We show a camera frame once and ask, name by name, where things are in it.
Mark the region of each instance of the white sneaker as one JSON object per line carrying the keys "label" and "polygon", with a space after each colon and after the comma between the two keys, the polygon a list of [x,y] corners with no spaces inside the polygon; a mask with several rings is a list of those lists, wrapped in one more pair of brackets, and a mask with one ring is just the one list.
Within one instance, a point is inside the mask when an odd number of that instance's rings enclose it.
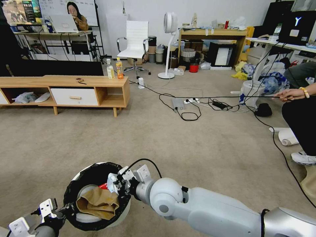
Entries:
{"label": "white sneaker", "polygon": [[302,165],[316,165],[316,156],[309,156],[304,151],[291,154],[292,160]]}

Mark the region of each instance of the person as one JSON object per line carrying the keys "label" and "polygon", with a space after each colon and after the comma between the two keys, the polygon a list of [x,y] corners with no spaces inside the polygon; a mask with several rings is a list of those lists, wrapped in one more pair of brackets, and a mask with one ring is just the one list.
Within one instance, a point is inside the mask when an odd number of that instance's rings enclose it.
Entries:
{"label": "person", "polygon": [[302,63],[289,67],[284,72],[284,77],[290,82],[293,88],[308,86],[305,80],[307,77],[316,77],[316,62]]}
{"label": "person", "polygon": [[[87,19],[80,14],[77,4],[75,4],[74,2],[68,2],[67,10],[68,14],[72,15],[78,30],[87,31],[89,29]],[[71,49],[74,54],[81,54],[81,52],[83,52],[83,54],[89,54],[87,44],[82,43],[81,41],[72,41]]]}
{"label": "person", "polygon": [[283,102],[288,102],[283,104],[282,115],[303,148],[303,151],[291,154],[293,161],[304,165],[316,165],[316,146],[313,138],[316,134],[313,120],[316,83],[306,88],[287,89],[276,93],[275,96],[279,96]]}
{"label": "person", "polygon": [[0,76],[11,76],[8,68],[12,64],[21,63],[22,49],[19,46],[19,43],[9,24],[7,23],[7,19],[2,9],[3,4],[3,1],[0,2],[0,45],[2,45],[0,58]]}

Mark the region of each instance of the computer screen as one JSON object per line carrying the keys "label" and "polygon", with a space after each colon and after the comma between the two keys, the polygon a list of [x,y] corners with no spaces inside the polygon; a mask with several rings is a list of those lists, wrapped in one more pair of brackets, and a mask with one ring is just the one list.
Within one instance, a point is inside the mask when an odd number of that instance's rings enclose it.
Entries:
{"label": "computer screen", "polygon": [[7,0],[2,3],[3,13],[9,25],[41,24],[39,0]]}

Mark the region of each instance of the white office chair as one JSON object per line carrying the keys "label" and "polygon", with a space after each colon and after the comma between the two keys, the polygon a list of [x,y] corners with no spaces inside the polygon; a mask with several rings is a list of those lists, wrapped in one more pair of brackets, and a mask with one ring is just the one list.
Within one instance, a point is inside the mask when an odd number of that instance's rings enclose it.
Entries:
{"label": "white office chair", "polygon": [[[119,49],[119,40],[127,40],[126,50],[120,51]],[[124,69],[124,72],[135,70],[137,78],[139,71],[147,71],[148,75],[151,75],[151,72],[142,67],[137,67],[137,59],[142,59],[145,53],[148,50],[148,21],[126,21],[126,37],[120,37],[117,39],[118,44],[118,57],[132,58],[134,61],[133,67],[127,67]]]}

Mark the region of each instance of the long hair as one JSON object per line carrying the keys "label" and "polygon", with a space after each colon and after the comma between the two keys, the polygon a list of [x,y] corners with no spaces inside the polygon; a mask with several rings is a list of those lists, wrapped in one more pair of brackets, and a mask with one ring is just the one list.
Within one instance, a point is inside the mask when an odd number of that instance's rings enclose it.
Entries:
{"label": "long hair", "polygon": [[68,3],[67,3],[67,12],[68,12],[68,14],[69,14],[68,7],[69,7],[70,5],[72,5],[72,6],[77,10],[77,17],[81,20],[81,14],[80,14],[80,12],[79,12],[78,6],[77,6],[77,4],[75,4],[74,2],[68,2]]}

